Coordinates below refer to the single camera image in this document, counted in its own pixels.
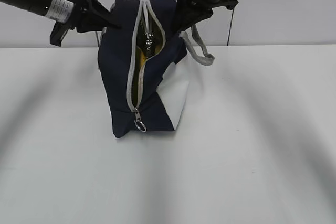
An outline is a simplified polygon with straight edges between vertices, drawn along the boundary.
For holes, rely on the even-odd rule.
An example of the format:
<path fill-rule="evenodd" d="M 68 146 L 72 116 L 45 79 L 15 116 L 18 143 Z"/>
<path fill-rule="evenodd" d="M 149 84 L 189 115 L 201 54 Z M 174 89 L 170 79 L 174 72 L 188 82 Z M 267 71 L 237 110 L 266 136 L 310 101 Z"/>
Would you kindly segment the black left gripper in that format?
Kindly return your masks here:
<path fill-rule="evenodd" d="M 48 18 L 55 21 L 49 36 L 49 42 L 54 46 L 61 46 L 69 30 L 88 33 L 102 31 L 104 27 L 121 28 L 98 0 L 51 0 Z"/>

